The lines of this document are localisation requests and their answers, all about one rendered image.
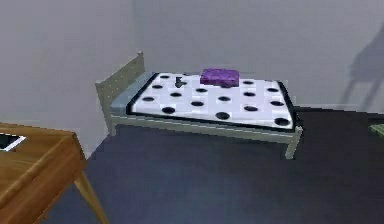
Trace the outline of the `white bed with black dots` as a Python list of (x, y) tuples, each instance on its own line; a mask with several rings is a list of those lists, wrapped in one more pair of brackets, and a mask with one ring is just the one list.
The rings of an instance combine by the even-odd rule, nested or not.
[[(181, 77), (186, 85), (175, 87)], [(294, 157), (303, 126), (284, 84), (240, 79), (238, 87), (204, 85), (193, 73), (147, 72), (144, 54), (95, 83), (110, 135), (130, 125), (283, 143)]]

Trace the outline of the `purple pillow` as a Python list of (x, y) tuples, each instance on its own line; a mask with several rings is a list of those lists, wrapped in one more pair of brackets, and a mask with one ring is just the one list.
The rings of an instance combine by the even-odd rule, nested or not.
[(200, 83), (223, 87), (238, 87), (240, 73), (232, 69), (207, 68), (200, 76)]

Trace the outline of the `brown wooden table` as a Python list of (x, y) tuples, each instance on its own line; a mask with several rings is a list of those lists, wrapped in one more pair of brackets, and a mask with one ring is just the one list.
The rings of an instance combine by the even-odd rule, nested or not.
[(72, 184), (99, 222), (110, 224), (74, 132), (0, 123), (0, 133), (20, 138), (9, 151), (0, 150), (0, 224), (41, 224)]

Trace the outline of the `black tablet with white edge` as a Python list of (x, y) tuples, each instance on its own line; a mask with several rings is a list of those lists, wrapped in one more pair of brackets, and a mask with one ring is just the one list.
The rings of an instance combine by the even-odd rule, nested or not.
[(9, 152), (25, 140), (24, 136), (0, 133), (0, 151)]

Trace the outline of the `green striped object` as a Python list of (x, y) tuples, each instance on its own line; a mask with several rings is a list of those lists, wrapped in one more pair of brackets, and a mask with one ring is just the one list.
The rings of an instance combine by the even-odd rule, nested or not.
[(369, 126), (369, 129), (384, 138), (384, 124), (373, 124)]

